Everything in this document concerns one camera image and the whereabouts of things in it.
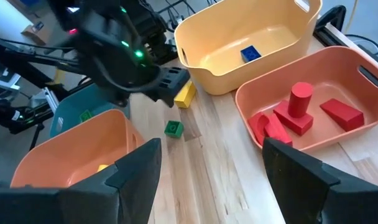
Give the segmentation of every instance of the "yellow plastic bin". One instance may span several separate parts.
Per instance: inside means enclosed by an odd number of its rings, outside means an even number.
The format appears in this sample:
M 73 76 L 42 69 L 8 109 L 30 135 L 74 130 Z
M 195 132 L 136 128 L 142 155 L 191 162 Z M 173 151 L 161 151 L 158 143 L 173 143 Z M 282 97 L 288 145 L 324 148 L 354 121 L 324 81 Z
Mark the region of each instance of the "yellow plastic bin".
M 308 12 L 295 0 L 221 1 L 177 27 L 179 59 L 205 91 L 225 94 L 304 56 L 320 9 L 321 0 L 309 0 Z M 261 57 L 244 63 L 249 46 Z

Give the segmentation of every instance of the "wooden tabletop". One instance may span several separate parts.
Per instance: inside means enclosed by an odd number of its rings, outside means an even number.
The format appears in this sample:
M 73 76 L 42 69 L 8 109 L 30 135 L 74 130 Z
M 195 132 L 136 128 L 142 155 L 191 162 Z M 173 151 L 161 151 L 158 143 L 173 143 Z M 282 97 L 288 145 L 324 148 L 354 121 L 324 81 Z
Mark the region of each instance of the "wooden tabletop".
M 321 48 L 313 39 L 308 53 Z M 166 66 L 181 65 L 174 60 Z M 141 94 L 131 98 L 134 126 L 145 140 L 162 140 L 162 170 L 149 223 L 285 223 L 260 149 L 236 109 L 235 92 L 211 96 L 199 84 L 196 88 L 189 109 L 169 108 Z M 166 137 L 168 120 L 183 123 L 182 138 Z M 378 126 L 310 154 L 378 185 Z

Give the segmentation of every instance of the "yellow block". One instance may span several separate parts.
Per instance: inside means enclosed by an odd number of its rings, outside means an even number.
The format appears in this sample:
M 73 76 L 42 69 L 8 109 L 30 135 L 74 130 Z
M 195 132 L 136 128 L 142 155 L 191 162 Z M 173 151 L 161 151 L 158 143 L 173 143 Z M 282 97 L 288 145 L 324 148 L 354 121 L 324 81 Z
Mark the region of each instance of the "yellow block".
M 103 169 L 105 169 L 105 168 L 107 168 L 107 167 L 108 167 L 108 165 L 99 165 L 98 172 L 101 171 L 101 170 L 103 170 Z
M 190 102 L 196 93 L 195 84 L 189 80 L 175 97 L 174 102 L 179 108 L 189 108 Z

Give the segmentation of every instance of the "plastic container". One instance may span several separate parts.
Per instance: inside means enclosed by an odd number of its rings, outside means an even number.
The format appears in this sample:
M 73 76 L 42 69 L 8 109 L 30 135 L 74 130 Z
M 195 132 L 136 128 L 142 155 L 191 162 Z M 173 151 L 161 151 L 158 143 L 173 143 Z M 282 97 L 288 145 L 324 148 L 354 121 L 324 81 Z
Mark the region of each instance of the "plastic container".
M 247 120 L 259 111 L 271 114 L 278 103 L 288 100 L 297 82 L 313 85 L 307 110 L 313 116 L 313 126 L 303 136 L 286 128 L 294 148 L 306 151 L 325 147 L 363 134 L 378 124 L 378 68 L 354 50 L 328 47 L 255 78 L 238 89 L 237 107 L 258 147 L 261 148 Z M 362 111 L 365 125 L 344 131 L 320 108 L 332 98 Z
M 95 84 L 92 84 L 69 97 L 66 97 L 60 102 L 53 116 L 50 137 L 53 138 L 84 122 L 80 116 L 85 112 L 89 112 L 92 116 L 96 116 L 115 108 L 119 109 L 112 103 L 107 102 L 101 94 L 100 89 Z M 129 106 L 126 106 L 122 110 L 129 118 Z
M 119 110 L 109 110 L 35 147 L 18 165 L 11 187 L 69 187 L 143 145 Z
M 224 0 L 185 19 L 175 31 L 178 56 L 190 75 L 212 95 L 306 55 L 321 0 L 309 11 L 295 0 Z M 244 63 L 253 45 L 262 57 Z

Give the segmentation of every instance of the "green led light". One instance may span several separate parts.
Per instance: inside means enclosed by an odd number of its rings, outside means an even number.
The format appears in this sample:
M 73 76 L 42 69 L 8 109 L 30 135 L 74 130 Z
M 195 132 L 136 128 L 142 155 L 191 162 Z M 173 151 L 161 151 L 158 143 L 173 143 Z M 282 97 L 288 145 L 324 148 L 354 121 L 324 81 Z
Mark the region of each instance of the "green led light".
M 137 57 L 143 57 L 143 56 L 144 56 L 144 53 L 141 52 L 140 50 L 136 50 L 136 51 L 135 51 L 135 55 L 136 55 Z
M 126 47 L 129 47 L 129 44 L 127 42 L 121 41 L 121 44 L 126 46 Z

